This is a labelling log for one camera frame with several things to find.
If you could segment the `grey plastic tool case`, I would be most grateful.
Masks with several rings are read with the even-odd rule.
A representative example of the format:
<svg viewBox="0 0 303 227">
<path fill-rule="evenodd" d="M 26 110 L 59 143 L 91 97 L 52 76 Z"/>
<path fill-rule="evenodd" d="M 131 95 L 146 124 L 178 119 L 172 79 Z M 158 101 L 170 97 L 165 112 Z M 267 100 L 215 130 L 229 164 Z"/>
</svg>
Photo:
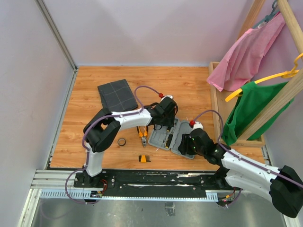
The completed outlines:
<svg viewBox="0 0 303 227">
<path fill-rule="evenodd" d="M 191 127 L 188 121 L 181 121 L 175 118 L 174 125 L 170 129 L 168 126 L 155 125 L 155 129 L 152 130 L 148 143 L 156 148 L 171 151 L 176 155 L 194 159 L 195 155 L 191 154 L 190 151 L 181 152 L 178 149 L 181 145 L 182 136 L 190 132 Z"/>
</svg>

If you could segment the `black yellow slim screwdriver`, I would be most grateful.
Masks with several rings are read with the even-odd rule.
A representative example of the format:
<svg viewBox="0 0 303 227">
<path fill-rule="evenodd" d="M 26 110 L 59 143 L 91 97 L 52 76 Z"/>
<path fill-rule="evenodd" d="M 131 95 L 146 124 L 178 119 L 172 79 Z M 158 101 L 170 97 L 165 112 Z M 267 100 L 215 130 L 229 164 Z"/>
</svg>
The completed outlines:
<svg viewBox="0 0 303 227">
<path fill-rule="evenodd" d="M 165 143 L 165 148 L 169 148 L 172 141 L 173 134 L 169 134 Z"/>
</svg>

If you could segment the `orange black pliers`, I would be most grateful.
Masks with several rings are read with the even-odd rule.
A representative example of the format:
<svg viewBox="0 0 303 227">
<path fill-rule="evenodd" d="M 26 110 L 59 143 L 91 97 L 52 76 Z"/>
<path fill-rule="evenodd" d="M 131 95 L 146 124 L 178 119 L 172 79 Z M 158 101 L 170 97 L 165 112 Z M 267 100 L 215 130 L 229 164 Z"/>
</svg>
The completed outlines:
<svg viewBox="0 0 303 227">
<path fill-rule="evenodd" d="M 148 126 L 144 126 L 143 130 L 141 130 L 140 126 L 136 127 L 138 135 L 141 139 L 142 146 L 146 147 L 147 144 L 147 136 L 148 136 Z"/>
</svg>

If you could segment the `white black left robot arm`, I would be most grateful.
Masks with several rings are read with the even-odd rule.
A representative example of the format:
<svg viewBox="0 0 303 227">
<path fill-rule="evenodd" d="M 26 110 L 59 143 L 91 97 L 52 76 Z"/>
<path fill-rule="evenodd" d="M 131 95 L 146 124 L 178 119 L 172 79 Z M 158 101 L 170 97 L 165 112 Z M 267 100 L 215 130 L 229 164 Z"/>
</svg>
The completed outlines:
<svg viewBox="0 0 303 227">
<path fill-rule="evenodd" d="M 86 161 L 83 168 L 77 170 L 74 186 L 101 186 L 106 179 L 101 173 L 104 153 L 120 131 L 150 125 L 171 127 L 177 112 L 178 105 L 171 96 L 137 110 L 112 112 L 108 108 L 101 109 L 83 129 L 82 146 L 86 150 Z"/>
</svg>

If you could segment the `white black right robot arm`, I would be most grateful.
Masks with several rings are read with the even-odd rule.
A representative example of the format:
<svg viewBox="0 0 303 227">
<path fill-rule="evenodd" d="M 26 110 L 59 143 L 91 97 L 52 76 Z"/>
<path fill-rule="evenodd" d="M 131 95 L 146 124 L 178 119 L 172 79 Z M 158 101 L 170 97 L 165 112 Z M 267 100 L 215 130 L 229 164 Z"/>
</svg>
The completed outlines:
<svg viewBox="0 0 303 227">
<path fill-rule="evenodd" d="M 303 182 L 289 166 L 269 166 L 243 156 L 227 145 L 214 143 L 201 128 L 183 134 L 178 149 L 219 166 L 214 178 L 219 189 L 231 186 L 252 192 L 290 218 L 297 217 L 303 207 Z"/>
</svg>

